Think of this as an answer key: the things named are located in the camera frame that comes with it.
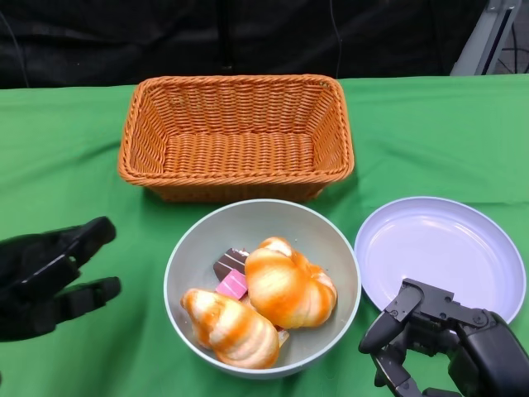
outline black curtain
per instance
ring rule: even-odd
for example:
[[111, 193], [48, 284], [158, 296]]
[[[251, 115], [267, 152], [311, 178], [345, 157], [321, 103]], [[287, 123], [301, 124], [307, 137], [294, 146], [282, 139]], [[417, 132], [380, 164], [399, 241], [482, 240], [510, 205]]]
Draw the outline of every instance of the black curtain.
[[[486, 0], [0, 0], [31, 87], [161, 75], [449, 74]], [[0, 19], [0, 88], [25, 85]]]

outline plate rim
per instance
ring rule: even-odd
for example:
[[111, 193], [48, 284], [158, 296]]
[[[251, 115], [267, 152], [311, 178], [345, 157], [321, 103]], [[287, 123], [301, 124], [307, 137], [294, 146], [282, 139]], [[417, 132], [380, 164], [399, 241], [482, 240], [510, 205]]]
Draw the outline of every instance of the plate rim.
[[[509, 319], [505, 319], [505, 321], [507, 322], [507, 324], [511, 323], [514, 318], [516, 318], [516, 316], [520, 313], [520, 310], [522, 309], [522, 306], [523, 306], [523, 302], [525, 301], [525, 297], [526, 297], [526, 293], [527, 293], [527, 273], [526, 273], [526, 267], [525, 267], [525, 264], [523, 262], [523, 259], [522, 259], [522, 256], [520, 255], [520, 252], [519, 250], [517, 249], [516, 245], [514, 244], [514, 242], [512, 241], [511, 237], [493, 220], [491, 219], [490, 217], [488, 217], [487, 215], [485, 215], [484, 213], [478, 211], [477, 209], [475, 208], [472, 208], [470, 207], [469, 205], [466, 205], [466, 204], [463, 204], [463, 203], [460, 203], [458, 201], [455, 201], [455, 200], [451, 200], [449, 198], [442, 198], [442, 197], [435, 197], [435, 196], [411, 196], [411, 197], [405, 197], [405, 198], [399, 198], [397, 200], [394, 200], [394, 201], [391, 201], [389, 203], [386, 203], [384, 204], [383, 206], [381, 207], [378, 207], [377, 209], [375, 209], [363, 222], [362, 222], [362, 225], [360, 226], [360, 229], [358, 230], [358, 232], [356, 233], [356, 237], [355, 237], [355, 246], [353, 248], [354, 252], [357, 253], [359, 252], [358, 251], [358, 240], [359, 240], [359, 237], [362, 235], [362, 233], [364, 232], [364, 229], [366, 228], [366, 225], [369, 223], [369, 221], [371, 220], [371, 218], [373, 218], [377, 213], [383, 211], [386, 207], [390, 207], [392, 205], [395, 205], [397, 203], [401, 203], [401, 202], [404, 202], [404, 201], [412, 201], [412, 200], [427, 200], [427, 201], [431, 201], [431, 202], [435, 202], [435, 201], [442, 201], [442, 202], [446, 202], [446, 203], [451, 203], [451, 204], [454, 204], [454, 205], [457, 205], [457, 206], [460, 206], [462, 208], [465, 208], [467, 210], [470, 210], [471, 212], [473, 213], [476, 213], [478, 214], [480, 217], [484, 218], [486, 221], [488, 221], [489, 223], [492, 224], [492, 226], [496, 227], [507, 239], [509, 245], [511, 246], [511, 248], [514, 250], [514, 253], [516, 254], [517, 256], [517, 259], [518, 259], [518, 263], [520, 265], [520, 267], [522, 268], [522, 274], [523, 274], [523, 277], [522, 277], [522, 283], [523, 283], [523, 286], [522, 286], [522, 297], [520, 298], [520, 301], [518, 302], [518, 305], [516, 307], [516, 310], [514, 311], [514, 313], [511, 315], [511, 317]], [[372, 293], [372, 290], [370, 290], [371, 288], [365, 288], [364, 286], [364, 280], [365, 280], [365, 272], [366, 270], [363, 270], [365, 267], [363, 266], [362, 263], [359, 262], [358, 264], [358, 267], [360, 268], [360, 276], [361, 276], [361, 279], [362, 279], [362, 289], [365, 291], [365, 293], [367, 294], [367, 296], [369, 297], [369, 300], [377, 307], [377, 309], [379, 309], [380, 311], [383, 311], [385, 309], [385, 306], [384, 307], [380, 307], [378, 304], [376, 304], [374, 302], [374, 300], [371, 298], [371, 293]]]

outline croissant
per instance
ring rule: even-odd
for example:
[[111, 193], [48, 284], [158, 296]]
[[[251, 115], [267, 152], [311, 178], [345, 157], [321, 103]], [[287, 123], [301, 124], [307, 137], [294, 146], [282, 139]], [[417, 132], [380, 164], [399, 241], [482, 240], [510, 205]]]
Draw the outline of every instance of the croissant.
[[191, 318], [198, 342], [225, 364], [264, 369], [278, 359], [274, 325], [250, 307], [203, 289], [188, 290], [180, 304]]
[[336, 306], [331, 279], [282, 238], [262, 242], [246, 259], [245, 274], [251, 304], [281, 328], [317, 327]]

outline basket rim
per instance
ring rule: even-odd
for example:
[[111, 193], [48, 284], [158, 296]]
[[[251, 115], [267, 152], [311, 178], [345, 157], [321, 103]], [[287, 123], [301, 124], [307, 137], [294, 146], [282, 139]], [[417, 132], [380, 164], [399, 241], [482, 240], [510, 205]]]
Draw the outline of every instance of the basket rim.
[[[140, 172], [135, 170], [130, 163], [131, 134], [137, 127], [139, 103], [145, 96], [145, 91], [153, 86], [166, 84], [190, 85], [201, 83], [219, 84], [244, 84], [256, 82], [284, 83], [293, 81], [309, 84], [328, 84], [332, 95], [338, 103], [340, 120], [339, 128], [341, 139], [345, 142], [340, 157], [342, 166], [329, 170], [314, 171], [251, 171], [251, 172], [216, 172], [190, 174], [185, 172]], [[208, 186], [226, 184], [328, 184], [342, 180], [351, 174], [355, 164], [352, 148], [350, 123], [348, 118], [346, 98], [340, 83], [328, 76], [319, 74], [280, 74], [280, 75], [236, 75], [236, 76], [162, 76], [147, 79], [138, 84], [131, 97], [129, 111], [123, 128], [123, 138], [119, 150], [118, 172], [128, 183], [141, 186]]]

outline wicker basket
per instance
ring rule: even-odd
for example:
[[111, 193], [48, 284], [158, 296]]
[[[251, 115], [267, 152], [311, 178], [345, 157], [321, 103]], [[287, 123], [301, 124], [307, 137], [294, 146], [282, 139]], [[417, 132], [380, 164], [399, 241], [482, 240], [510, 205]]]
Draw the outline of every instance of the wicker basket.
[[353, 164], [334, 79], [161, 77], [134, 92], [119, 173], [167, 201], [299, 202], [344, 179]]

